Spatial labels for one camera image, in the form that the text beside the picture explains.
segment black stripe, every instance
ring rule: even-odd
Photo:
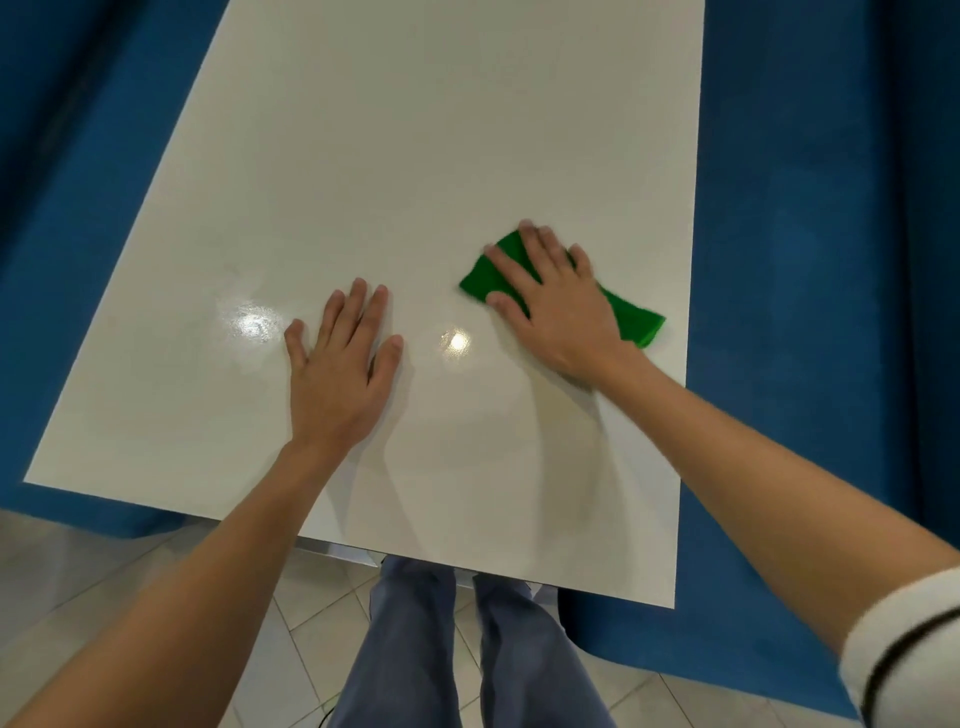
[[[863,724],[867,728],[874,725],[874,710],[876,710],[876,699],[879,697],[880,689],[890,677],[890,673],[910,652],[933,632],[940,629],[952,621],[960,619],[960,607],[954,607],[936,617],[931,617],[925,622],[921,622],[909,632],[900,637],[896,642],[887,647],[883,656],[879,659],[870,673],[870,679],[867,681],[867,690],[863,693],[863,703],[860,705],[860,714],[863,716]]]

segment left hand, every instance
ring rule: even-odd
[[[287,328],[295,449],[339,463],[380,419],[403,353],[403,338],[391,336],[379,346],[371,366],[389,296],[385,286],[378,286],[364,310],[365,280],[355,280],[349,296],[334,291],[310,354],[303,347],[303,321],[295,319]]]

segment tiled floor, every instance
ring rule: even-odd
[[[205,529],[195,525],[152,540],[114,542],[0,511],[0,724],[139,589],[189,553]],[[336,705],[367,632],[376,578],[374,566],[295,551],[221,728],[317,728]],[[458,588],[455,610],[461,716],[464,728],[480,728],[480,628],[470,589]],[[621,728],[856,725],[580,655]]]

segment blue jeans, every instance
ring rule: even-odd
[[[563,629],[527,585],[474,578],[483,625],[486,728],[612,728]],[[371,594],[371,625],[330,728],[460,728],[453,682],[450,567],[390,556]]]

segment right hand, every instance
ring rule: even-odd
[[[536,228],[524,220],[519,231],[542,282],[495,245],[488,245],[484,253],[523,298],[530,318],[505,293],[490,293],[487,304],[543,364],[596,385],[604,360],[621,351],[623,342],[610,302],[593,277],[590,260],[583,248],[574,245],[570,255],[576,267],[571,265],[550,228]]]

